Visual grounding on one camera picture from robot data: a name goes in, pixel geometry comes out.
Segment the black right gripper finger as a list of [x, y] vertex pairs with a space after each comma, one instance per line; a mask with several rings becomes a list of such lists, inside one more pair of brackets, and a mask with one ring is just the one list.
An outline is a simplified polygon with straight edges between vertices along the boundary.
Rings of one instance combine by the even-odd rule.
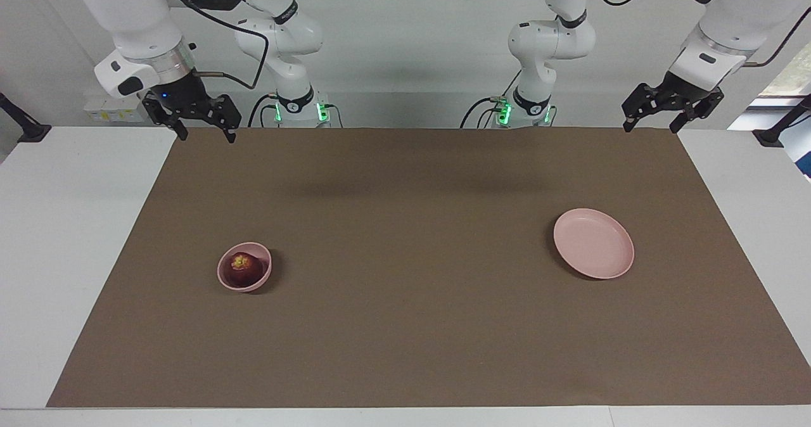
[[241, 124], [241, 113], [231, 96], [221, 94], [202, 103], [203, 121], [221, 130], [229, 144], [236, 141], [236, 130]]
[[170, 129], [180, 141], [185, 141], [188, 138], [188, 130], [180, 117], [175, 115], [175, 113], [166, 112], [162, 104], [160, 104], [156, 98], [144, 97], [142, 104], [154, 125]]

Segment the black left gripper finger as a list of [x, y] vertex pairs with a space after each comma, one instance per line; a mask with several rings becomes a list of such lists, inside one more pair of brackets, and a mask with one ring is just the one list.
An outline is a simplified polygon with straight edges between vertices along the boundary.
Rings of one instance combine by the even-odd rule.
[[695, 103], [680, 98], [677, 102], [678, 115], [675, 116], [670, 124], [671, 133], [677, 134], [688, 123], [691, 123], [695, 119], [708, 118], [724, 97], [725, 94], [722, 91], [712, 91], [709, 95], [699, 99]]
[[646, 83], [638, 84], [621, 104], [621, 110], [625, 115], [623, 130], [632, 132], [641, 119], [660, 112], [660, 106], [666, 100], [667, 94], [658, 87], [651, 87]]

